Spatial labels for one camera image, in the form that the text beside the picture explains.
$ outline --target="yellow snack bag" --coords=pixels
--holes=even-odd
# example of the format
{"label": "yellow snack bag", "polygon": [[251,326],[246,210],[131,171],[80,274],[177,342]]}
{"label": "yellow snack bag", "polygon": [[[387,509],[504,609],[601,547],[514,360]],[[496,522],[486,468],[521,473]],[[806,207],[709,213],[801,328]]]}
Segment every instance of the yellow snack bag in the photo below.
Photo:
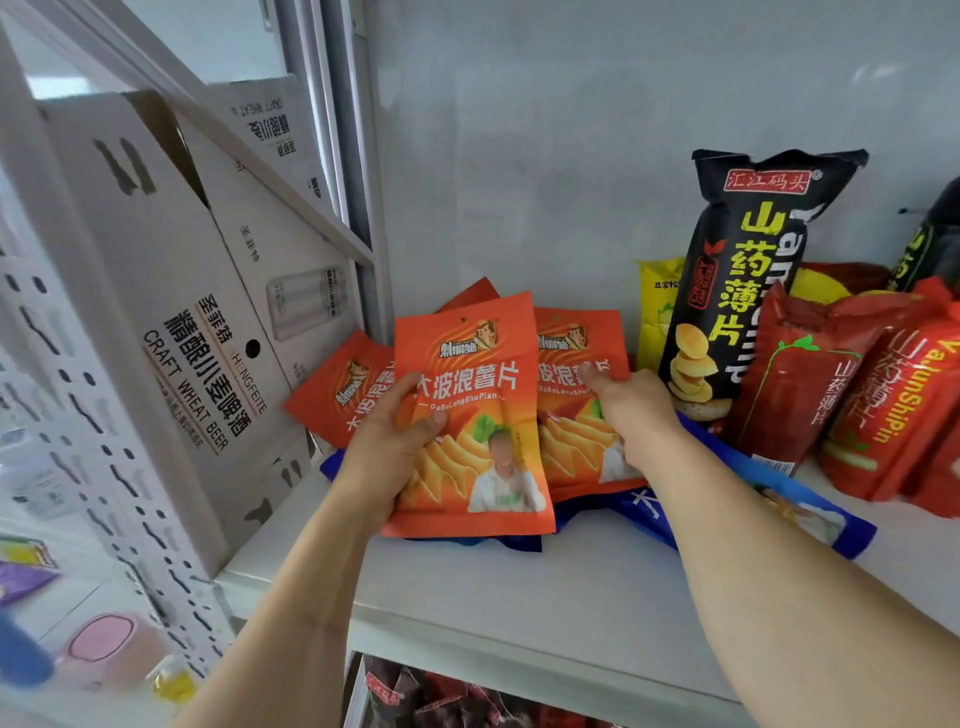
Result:
{"label": "yellow snack bag", "polygon": [[656,371],[660,367],[670,316],[677,300],[684,258],[639,260],[640,337],[636,344],[636,368]]}

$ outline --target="black snack bag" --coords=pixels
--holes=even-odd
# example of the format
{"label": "black snack bag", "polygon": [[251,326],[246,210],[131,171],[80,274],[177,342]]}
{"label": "black snack bag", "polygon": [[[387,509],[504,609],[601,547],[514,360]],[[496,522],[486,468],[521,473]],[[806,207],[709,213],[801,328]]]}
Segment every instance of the black snack bag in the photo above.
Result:
{"label": "black snack bag", "polygon": [[887,281],[888,291],[912,291],[918,280],[939,276],[947,288],[960,281],[960,177],[927,212]]}
{"label": "black snack bag", "polygon": [[423,673],[390,660],[364,655],[374,728],[413,728],[423,702]]}
{"label": "black snack bag", "polygon": [[660,378],[691,420],[730,412],[754,358],[760,304],[788,289],[804,254],[806,226],[847,186],[867,152],[809,155],[799,149],[754,162],[698,149],[700,214],[686,254]]}

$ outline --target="potato chip bag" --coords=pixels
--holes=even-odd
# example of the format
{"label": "potato chip bag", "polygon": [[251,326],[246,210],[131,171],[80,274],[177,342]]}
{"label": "potato chip bag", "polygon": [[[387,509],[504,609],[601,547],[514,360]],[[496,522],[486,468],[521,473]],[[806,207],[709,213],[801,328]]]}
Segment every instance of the potato chip bag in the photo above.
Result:
{"label": "potato chip bag", "polygon": [[411,423],[438,410],[449,419],[418,455],[383,535],[553,533],[530,294],[397,319],[396,367],[399,376],[422,374]]}
{"label": "potato chip bag", "polygon": [[641,260],[640,337],[636,343],[636,368],[655,372],[670,331],[670,317],[680,288],[684,258]]}
{"label": "potato chip bag", "polygon": [[554,502],[644,484],[627,464],[623,439],[577,376],[591,362],[612,379],[630,378],[619,311],[535,308],[540,343],[537,421],[540,458]]}
{"label": "potato chip bag", "polygon": [[283,408],[334,448],[345,448],[353,430],[393,383],[394,350],[358,329]]}

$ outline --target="pink container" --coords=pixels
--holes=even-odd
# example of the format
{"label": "pink container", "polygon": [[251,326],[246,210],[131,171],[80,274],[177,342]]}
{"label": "pink container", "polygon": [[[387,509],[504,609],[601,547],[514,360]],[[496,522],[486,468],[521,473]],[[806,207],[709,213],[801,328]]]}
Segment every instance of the pink container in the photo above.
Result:
{"label": "pink container", "polygon": [[60,649],[58,678],[84,691],[126,691],[167,654],[163,639],[136,614],[94,617]]}

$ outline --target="white wall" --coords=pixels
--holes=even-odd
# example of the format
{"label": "white wall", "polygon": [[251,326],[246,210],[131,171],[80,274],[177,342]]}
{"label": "white wall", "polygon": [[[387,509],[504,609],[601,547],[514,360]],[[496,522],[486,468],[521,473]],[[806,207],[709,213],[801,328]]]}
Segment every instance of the white wall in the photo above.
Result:
{"label": "white wall", "polygon": [[616,307],[682,255],[690,153],[865,147],[808,260],[890,264],[960,174],[952,0],[375,0],[366,5],[397,316],[491,277]]}

